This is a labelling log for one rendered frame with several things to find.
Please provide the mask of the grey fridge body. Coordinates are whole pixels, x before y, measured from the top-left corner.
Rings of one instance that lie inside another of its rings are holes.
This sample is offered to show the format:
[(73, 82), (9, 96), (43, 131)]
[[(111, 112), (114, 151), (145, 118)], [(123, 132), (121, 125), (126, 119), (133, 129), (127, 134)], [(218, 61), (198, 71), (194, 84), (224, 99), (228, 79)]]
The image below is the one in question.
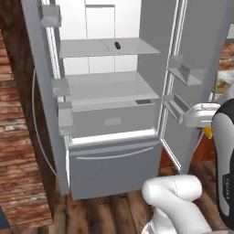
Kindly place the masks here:
[[(162, 99), (165, 94), (168, 58), (173, 49), (179, 0), (56, 0), (60, 7), (58, 27), (58, 79), (70, 75), (137, 71), (158, 95), (158, 99), (76, 104), (73, 113), (108, 107), (126, 106), (136, 102), (155, 104), (154, 127), (148, 130), (111, 133), (87, 137), (64, 135), (69, 152), (93, 150), (126, 144), (159, 141)], [(60, 41), (70, 39), (102, 39), (139, 37), (159, 51), (159, 54), (138, 54), (103, 57), (61, 58)], [(69, 102), (67, 96), (56, 97)]]

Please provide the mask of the yellow and white object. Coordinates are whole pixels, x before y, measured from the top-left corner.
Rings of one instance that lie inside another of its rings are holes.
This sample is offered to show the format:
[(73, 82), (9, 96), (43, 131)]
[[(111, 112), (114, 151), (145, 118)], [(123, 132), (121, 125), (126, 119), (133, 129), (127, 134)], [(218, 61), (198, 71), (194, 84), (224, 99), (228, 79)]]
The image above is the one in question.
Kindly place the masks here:
[(217, 81), (217, 93), (225, 92), (232, 84), (234, 83), (234, 79), (232, 78), (218, 78)]

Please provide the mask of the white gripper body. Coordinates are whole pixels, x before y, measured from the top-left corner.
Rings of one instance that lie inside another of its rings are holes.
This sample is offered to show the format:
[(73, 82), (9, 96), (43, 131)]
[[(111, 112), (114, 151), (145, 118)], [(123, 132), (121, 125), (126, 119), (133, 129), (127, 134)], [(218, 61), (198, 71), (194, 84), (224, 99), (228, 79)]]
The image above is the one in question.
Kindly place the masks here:
[(208, 127), (219, 107), (218, 103), (198, 103), (184, 114), (183, 122), (186, 127)]

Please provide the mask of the wide grey fridge shelf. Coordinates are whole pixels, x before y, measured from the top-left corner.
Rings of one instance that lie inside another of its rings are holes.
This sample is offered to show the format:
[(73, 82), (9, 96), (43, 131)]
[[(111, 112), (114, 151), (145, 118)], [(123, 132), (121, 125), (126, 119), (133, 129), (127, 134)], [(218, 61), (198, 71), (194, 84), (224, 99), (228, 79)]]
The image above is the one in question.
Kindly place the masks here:
[(76, 104), (158, 99), (137, 71), (70, 75), (68, 101)]

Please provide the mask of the tall grey door bin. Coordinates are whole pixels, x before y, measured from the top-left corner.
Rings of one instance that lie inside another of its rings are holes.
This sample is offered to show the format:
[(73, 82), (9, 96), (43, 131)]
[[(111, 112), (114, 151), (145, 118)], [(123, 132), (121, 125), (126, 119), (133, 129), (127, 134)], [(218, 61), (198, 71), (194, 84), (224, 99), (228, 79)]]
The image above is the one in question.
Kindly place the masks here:
[(58, 127), (59, 134), (71, 135), (73, 131), (72, 121), (72, 106), (71, 102), (59, 102), (58, 103)]

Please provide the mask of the grey crisper drawer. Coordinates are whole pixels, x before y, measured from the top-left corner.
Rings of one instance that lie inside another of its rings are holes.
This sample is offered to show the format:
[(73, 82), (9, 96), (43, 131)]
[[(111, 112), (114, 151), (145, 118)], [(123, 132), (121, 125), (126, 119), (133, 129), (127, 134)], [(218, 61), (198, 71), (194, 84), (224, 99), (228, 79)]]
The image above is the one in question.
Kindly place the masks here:
[(155, 104), (152, 102), (100, 108), (73, 113), (73, 137), (148, 130), (154, 127)]

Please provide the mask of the grey freezer drawer front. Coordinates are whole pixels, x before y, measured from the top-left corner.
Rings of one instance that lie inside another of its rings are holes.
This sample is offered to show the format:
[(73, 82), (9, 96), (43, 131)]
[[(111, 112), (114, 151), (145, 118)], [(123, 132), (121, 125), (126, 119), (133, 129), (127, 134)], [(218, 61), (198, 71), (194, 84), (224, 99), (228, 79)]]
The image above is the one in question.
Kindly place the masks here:
[[(128, 154), (154, 147), (132, 156), (103, 160), (79, 160), (82, 157), (103, 157)], [(145, 180), (156, 176), (162, 145), (159, 141), (101, 147), (69, 152), (69, 184), (73, 199), (105, 197), (138, 190)]]

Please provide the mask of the small grey door bin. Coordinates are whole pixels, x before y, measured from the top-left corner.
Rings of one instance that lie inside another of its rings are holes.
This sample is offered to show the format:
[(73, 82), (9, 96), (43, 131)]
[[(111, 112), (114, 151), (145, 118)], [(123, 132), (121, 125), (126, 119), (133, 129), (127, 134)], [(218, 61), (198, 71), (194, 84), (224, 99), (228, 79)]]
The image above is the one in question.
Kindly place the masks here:
[(42, 5), (41, 25), (43, 27), (60, 27), (61, 15), (58, 5)]
[(63, 97), (69, 95), (69, 81), (67, 79), (52, 80), (52, 91), (54, 97)]

